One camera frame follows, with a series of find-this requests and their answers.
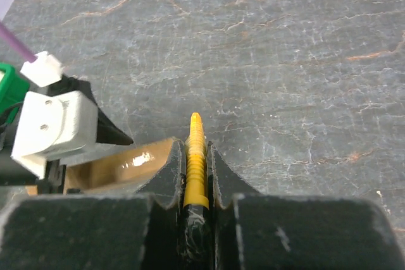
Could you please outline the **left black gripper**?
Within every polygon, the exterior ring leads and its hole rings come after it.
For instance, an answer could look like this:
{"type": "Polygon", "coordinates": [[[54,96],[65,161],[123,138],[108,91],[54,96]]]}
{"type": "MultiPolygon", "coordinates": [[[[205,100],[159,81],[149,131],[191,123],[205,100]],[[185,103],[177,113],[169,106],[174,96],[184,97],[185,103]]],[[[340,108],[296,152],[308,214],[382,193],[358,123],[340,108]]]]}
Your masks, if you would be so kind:
{"type": "Polygon", "coordinates": [[[87,152],[96,143],[131,145],[98,106],[87,80],[63,76],[42,93],[29,91],[24,100],[1,113],[1,185],[33,186],[44,182],[48,192],[62,192],[62,158],[87,152]]]}

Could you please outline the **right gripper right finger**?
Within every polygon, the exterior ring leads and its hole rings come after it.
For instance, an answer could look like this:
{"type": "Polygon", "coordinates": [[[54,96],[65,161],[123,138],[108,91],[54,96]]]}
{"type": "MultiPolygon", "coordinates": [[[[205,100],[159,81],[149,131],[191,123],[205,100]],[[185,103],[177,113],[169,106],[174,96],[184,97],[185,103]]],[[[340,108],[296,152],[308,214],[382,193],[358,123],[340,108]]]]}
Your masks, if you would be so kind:
{"type": "Polygon", "coordinates": [[[382,210],[368,200],[265,195],[208,146],[217,269],[403,269],[382,210]]]}

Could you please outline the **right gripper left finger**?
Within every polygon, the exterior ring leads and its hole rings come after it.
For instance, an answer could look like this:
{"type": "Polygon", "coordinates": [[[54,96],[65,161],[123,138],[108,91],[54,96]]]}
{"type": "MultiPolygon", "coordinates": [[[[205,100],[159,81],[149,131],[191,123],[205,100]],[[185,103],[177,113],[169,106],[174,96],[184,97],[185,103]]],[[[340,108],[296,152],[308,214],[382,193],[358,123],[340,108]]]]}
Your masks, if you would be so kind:
{"type": "Polygon", "coordinates": [[[126,194],[38,195],[1,211],[2,269],[176,269],[184,145],[126,194]]]}

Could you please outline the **brown cardboard box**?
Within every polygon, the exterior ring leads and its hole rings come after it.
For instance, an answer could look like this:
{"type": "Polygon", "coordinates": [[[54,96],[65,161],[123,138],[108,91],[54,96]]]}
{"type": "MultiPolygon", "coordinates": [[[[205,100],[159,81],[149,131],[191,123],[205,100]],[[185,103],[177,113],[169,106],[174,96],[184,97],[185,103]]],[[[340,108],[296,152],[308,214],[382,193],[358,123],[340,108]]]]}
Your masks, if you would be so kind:
{"type": "Polygon", "coordinates": [[[63,193],[79,189],[84,193],[116,190],[124,185],[145,182],[167,162],[174,138],[166,138],[142,147],[112,154],[100,159],[69,166],[63,193]]]}

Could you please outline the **yellow utility knife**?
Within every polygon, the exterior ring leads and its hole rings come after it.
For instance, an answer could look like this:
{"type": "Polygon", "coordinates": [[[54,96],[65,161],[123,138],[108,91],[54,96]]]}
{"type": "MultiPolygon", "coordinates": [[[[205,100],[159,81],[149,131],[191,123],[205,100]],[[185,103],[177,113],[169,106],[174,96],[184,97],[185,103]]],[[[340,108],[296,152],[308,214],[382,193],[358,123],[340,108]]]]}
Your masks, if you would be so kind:
{"type": "Polygon", "coordinates": [[[211,267],[211,231],[206,169],[207,145],[202,123],[200,114],[192,113],[189,137],[185,142],[187,166],[182,209],[183,269],[209,269],[211,267]]]}

